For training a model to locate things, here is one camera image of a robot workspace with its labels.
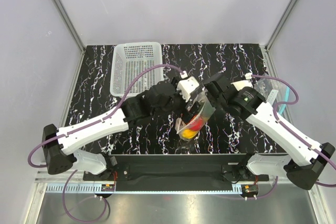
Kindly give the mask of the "red apple fruit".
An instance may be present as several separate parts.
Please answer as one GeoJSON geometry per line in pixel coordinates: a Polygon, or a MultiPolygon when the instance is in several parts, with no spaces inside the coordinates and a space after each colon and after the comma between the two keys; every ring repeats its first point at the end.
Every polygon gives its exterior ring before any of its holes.
{"type": "Polygon", "coordinates": [[[194,116],[192,120],[189,123],[189,129],[192,131],[199,131],[204,124],[206,123],[206,119],[204,119],[202,116],[194,116]]]}

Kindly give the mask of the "clear dotted zip bag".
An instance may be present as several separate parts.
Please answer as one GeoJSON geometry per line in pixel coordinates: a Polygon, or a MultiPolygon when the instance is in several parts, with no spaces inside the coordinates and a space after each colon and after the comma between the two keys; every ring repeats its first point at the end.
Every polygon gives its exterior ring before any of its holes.
{"type": "Polygon", "coordinates": [[[192,106],[184,110],[175,122],[175,130],[184,141],[192,140],[210,117],[214,114],[215,108],[211,105],[207,92],[202,91],[195,98],[192,106]]]}

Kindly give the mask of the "yellow lemon fruit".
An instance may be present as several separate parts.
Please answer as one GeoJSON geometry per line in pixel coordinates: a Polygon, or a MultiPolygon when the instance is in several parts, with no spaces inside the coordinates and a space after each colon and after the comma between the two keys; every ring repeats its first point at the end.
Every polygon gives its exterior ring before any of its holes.
{"type": "Polygon", "coordinates": [[[180,133],[180,137],[186,141],[191,140],[198,134],[198,131],[192,131],[191,129],[185,129],[180,133]]]}

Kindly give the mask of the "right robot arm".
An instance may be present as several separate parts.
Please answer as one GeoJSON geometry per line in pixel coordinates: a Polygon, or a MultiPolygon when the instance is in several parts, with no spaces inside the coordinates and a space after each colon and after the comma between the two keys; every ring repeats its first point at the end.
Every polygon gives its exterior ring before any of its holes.
{"type": "Polygon", "coordinates": [[[252,74],[246,74],[244,80],[230,82],[217,73],[204,82],[206,96],[215,109],[260,129],[286,154],[247,154],[231,169],[232,177],[244,180],[260,175],[287,177],[297,187],[310,190],[318,182],[335,147],[311,139],[284,119],[254,88],[251,78],[252,74]]]}

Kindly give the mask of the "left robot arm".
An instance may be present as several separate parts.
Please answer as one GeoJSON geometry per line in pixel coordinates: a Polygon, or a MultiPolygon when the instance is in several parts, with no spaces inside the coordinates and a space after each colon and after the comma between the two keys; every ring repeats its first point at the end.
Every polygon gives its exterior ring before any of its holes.
{"type": "Polygon", "coordinates": [[[73,168],[97,175],[103,180],[109,179],[113,175],[111,159],[81,148],[107,135],[148,124],[156,115],[171,112],[181,114],[186,111],[187,102],[199,86],[193,77],[176,84],[161,81],[127,98],[116,110],[73,126],[56,128],[50,124],[44,127],[44,155],[48,174],[57,175],[73,168]]]}

